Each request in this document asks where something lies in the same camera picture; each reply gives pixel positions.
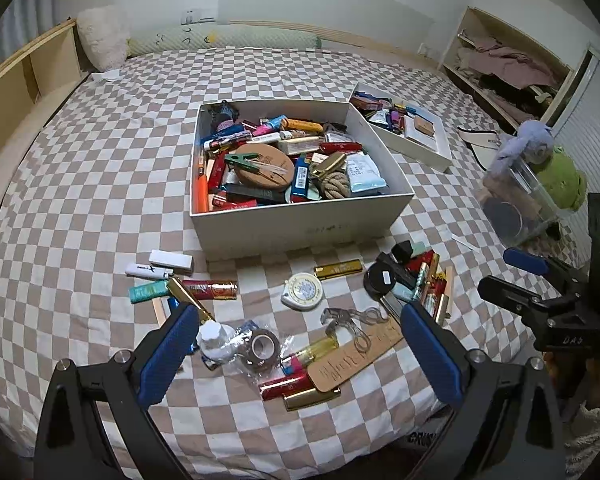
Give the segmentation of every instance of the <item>round cork disc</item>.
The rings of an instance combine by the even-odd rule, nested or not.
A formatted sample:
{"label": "round cork disc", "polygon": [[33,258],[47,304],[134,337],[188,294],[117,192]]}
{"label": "round cork disc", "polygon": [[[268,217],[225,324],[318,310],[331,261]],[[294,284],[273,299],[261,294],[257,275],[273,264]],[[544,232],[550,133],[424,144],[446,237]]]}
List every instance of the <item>round cork disc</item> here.
{"label": "round cork disc", "polygon": [[269,146],[268,144],[244,144],[235,150],[236,155],[244,155],[245,153],[257,153],[258,157],[251,159],[255,162],[264,164],[272,164],[286,170],[285,174],[277,174],[272,171],[260,169],[258,173],[243,170],[236,167],[240,182],[245,186],[261,187],[264,189],[285,189],[291,184],[294,179],[294,164],[279,149]]}

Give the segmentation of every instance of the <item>rope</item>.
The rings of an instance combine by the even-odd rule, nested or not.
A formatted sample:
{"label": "rope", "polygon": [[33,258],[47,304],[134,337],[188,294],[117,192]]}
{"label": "rope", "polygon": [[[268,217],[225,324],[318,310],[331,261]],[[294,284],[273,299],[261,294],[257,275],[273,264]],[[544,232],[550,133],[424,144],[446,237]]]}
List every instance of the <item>rope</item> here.
{"label": "rope", "polygon": [[[317,166],[316,163],[309,164],[309,171]],[[351,185],[349,177],[343,168],[339,168],[328,174],[321,182],[316,182],[320,194],[327,200],[334,198],[348,198],[351,196]]]}

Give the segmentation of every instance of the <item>white fluffy pillow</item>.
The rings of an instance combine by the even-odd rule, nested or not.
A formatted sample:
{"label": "white fluffy pillow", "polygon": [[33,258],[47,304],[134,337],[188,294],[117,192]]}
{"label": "white fluffy pillow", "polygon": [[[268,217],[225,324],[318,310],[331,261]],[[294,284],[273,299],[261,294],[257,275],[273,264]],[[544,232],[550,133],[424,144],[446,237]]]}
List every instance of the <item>white fluffy pillow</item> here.
{"label": "white fluffy pillow", "polygon": [[94,67],[105,72],[124,64],[130,35],[116,6],[83,10],[76,23],[84,53]]}

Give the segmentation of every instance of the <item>bed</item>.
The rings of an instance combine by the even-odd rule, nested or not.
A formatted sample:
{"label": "bed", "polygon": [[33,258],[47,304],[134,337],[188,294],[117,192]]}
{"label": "bed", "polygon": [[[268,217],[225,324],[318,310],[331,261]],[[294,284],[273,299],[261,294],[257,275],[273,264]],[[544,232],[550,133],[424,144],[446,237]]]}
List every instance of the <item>bed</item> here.
{"label": "bed", "polygon": [[[478,280],[494,274],[555,295],[544,280],[502,260],[504,247],[473,197],[482,171],[455,131],[497,125],[444,77],[355,54],[250,48],[149,54],[128,60],[120,73],[77,88],[30,147],[0,208],[0,427],[20,452],[32,453],[56,361],[102,362],[156,328],[150,302],[129,303],[128,288],[137,283],[124,275],[128,262],[147,260],[155,248],[192,254],[195,278],[238,280],[237,300],[206,302],[218,321],[261,320],[298,342],[315,339],[319,313],[283,307],[284,280],[336,260],[368,265],[396,240],[422,240],[443,266],[453,263],[448,327],[466,348],[495,360],[510,360],[530,333],[519,317],[480,300]],[[394,155],[416,196],[383,238],[206,263],[186,212],[200,103],[346,100],[358,82],[443,118],[453,155],[447,173]],[[567,234],[536,250],[571,261],[576,248]],[[361,274],[329,280],[325,292],[325,306],[374,304]],[[344,383],[339,398],[292,413],[281,399],[259,400],[242,375],[208,371],[198,355],[183,367],[150,414],[192,474],[304,478],[379,449],[439,406],[404,341]],[[106,406],[102,416],[124,472],[137,476]]]}

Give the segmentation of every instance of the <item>clear plastic box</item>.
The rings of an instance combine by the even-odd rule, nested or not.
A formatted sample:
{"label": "clear plastic box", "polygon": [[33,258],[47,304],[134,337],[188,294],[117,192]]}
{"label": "clear plastic box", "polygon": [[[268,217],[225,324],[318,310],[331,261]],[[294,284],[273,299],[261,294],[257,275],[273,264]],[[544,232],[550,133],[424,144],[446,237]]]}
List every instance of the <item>clear plastic box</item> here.
{"label": "clear plastic box", "polygon": [[507,247],[538,236],[573,211],[560,209],[522,158],[504,176],[486,174],[475,193],[482,211]]}

